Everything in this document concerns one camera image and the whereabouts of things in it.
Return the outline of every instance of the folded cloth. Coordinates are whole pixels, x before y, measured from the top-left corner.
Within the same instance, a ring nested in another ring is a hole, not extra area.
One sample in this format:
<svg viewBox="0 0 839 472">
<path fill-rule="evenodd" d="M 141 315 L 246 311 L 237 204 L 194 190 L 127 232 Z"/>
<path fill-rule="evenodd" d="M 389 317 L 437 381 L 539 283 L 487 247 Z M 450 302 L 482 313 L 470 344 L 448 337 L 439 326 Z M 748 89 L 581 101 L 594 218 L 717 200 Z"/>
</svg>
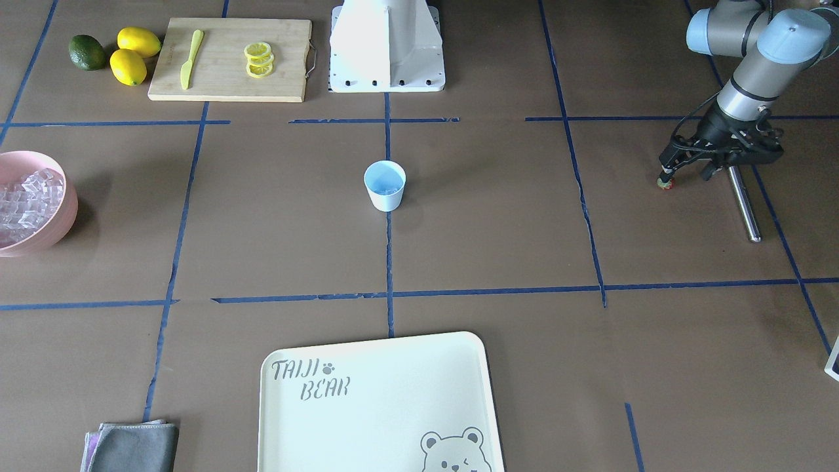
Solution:
<svg viewBox="0 0 839 472">
<path fill-rule="evenodd" d="M 104 422 L 85 435 L 81 472 L 171 472 L 178 428 L 164 420 Z"/>
</svg>

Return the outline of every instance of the yellow knife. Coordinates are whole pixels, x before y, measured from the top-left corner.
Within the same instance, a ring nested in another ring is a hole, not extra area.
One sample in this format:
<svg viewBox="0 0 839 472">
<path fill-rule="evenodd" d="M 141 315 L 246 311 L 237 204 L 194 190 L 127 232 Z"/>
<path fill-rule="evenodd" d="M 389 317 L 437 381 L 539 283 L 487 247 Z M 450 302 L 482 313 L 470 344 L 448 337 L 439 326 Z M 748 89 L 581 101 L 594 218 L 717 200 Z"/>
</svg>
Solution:
<svg viewBox="0 0 839 472">
<path fill-rule="evenodd" d="M 195 62 L 195 55 L 198 54 L 198 47 L 201 46 L 201 40 L 204 39 L 204 32 L 196 29 L 192 34 L 192 44 L 190 44 L 190 57 L 180 67 L 180 87 L 184 90 L 190 88 L 190 76 L 192 75 L 192 65 Z"/>
</svg>

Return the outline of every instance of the light blue cup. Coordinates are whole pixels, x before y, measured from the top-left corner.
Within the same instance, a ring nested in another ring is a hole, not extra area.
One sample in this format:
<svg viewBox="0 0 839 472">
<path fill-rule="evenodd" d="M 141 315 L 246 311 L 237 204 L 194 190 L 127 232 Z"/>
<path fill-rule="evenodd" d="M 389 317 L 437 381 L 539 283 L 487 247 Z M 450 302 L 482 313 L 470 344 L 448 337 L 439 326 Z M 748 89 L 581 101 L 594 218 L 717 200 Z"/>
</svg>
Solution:
<svg viewBox="0 0 839 472">
<path fill-rule="evenodd" d="M 373 162 L 364 172 L 364 185 L 377 210 L 392 212 L 402 202 L 405 170 L 391 160 Z"/>
</svg>

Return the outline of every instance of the knife handle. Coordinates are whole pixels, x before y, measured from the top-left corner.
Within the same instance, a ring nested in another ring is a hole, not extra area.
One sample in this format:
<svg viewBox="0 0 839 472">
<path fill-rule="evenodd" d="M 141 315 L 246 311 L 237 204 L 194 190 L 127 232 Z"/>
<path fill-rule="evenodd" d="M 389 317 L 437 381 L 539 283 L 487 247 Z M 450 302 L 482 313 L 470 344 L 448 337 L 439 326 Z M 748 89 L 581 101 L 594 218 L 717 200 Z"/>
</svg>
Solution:
<svg viewBox="0 0 839 472">
<path fill-rule="evenodd" d="M 198 46 L 201 45 L 202 39 L 204 39 L 204 32 L 196 29 L 192 34 L 192 43 L 190 44 L 190 60 L 195 60 L 195 56 L 198 54 Z"/>
</svg>

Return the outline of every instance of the pink bowl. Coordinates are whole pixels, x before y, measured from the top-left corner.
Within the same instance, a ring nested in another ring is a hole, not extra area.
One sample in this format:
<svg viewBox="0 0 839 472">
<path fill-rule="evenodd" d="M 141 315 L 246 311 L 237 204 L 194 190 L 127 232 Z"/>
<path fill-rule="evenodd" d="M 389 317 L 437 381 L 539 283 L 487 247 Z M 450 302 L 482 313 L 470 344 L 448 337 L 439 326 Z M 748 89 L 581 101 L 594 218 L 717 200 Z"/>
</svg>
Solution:
<svg viewBox="0 0 839 472">
<path fill-rule="evenodd" d="M 11 151 L 0 154 L 0 183 L 15 182 L 20 176 L 32 174 L 41 169 L 51 169 L 64 178 L 64 198 L 55 211 L 55 215 L 32 236 L 9 246 L 0 248 L 0 257 L 19 257 L 32 254 L 57 243 L 70 231 L 79 210 L 76 188 L 64 169 L 48 155 L 34 151 Z"/>
</svg>

